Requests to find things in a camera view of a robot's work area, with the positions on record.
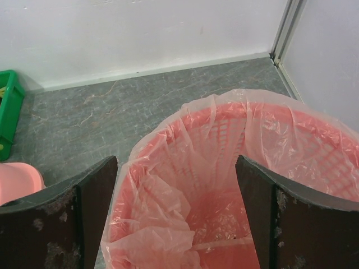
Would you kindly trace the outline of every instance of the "white wall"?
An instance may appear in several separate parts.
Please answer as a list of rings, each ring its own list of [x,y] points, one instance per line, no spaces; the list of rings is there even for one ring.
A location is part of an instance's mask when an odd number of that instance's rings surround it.
[[[359,1],[310,0],[283,66],[304,103],[359,131]]]
[[[30,89],[269,52],[286,0],[1,0],[0,69]]]

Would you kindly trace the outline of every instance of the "floor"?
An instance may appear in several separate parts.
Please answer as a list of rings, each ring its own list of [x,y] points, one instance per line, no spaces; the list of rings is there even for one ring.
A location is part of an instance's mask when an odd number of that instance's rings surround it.
[[[288,95],[269,58],[28,93],[9,161],[33,165],[47,186],[108,155],[122,165],[135,143],[183,103],[237,88]],[[100,254],[95,268],[104,268]]]

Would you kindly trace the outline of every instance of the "baseboard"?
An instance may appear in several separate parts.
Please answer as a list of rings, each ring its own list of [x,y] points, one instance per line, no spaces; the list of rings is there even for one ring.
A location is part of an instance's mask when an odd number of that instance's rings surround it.
[[[28,90],[35,93],[55,91],[60,89],[68,89],[72,87],[81,87],[85,85],[98,84],[101,82],[124,80],[126,78],[132,78],[132,77],[141,77],[141,76],[179,71],[179,70],[190,69],[190,68],[212,66],[215,64],[232,63],[232,62],[258,59],[258,58],[266,58],[268,56],[269,56],[268,52],[263,52],[263,53],[255,53],[250,55],[241,55],[231,58],[189,63],[189,64],[183,64],[178,66],[168,66],[168,67],[162,67],[157,69],[145,70],[141,72],[123,73],[122,71],[118,71],[118,72],[115,71],[107,74],[98,74],[98,75],[91,75],[90,77],[81,77],[78,80],[68,80],[68,81],[61,81],[60,83],[43,84],[41,89],[28,89]]]
[[[278,65],[274,64],[277,68],[277,72],[280,76],[280,78],[282,79],[283,81],[283,84],[285,85],[289,95],[291,96],[291,98],[293,99],[296,99],[302,103],[303,102],[303,99],[301,98],[297,88],[295,87],[293,81],[291,80],[291,78],[289,77],[286,69],[283,67],[283,65],[281,63],[279,63]]]

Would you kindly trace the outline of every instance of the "pink basket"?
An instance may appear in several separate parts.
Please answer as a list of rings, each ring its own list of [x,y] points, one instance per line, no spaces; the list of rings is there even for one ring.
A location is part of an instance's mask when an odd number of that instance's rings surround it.
[[[259,268],[238,155],[359,201],[358,141],[337,120],[268,91],[233,90],[183,106],[121,170],[103,235],[107,267]]]

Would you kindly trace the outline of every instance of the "green basket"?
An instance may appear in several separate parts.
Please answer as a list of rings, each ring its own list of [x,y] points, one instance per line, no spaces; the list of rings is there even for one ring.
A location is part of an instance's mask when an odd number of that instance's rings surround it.
[[[10,156],[13,137],[20,115],[25,91],[17,80],[13,70],[0,72],[0,89],[6,87],[0,104],[0,161]]]

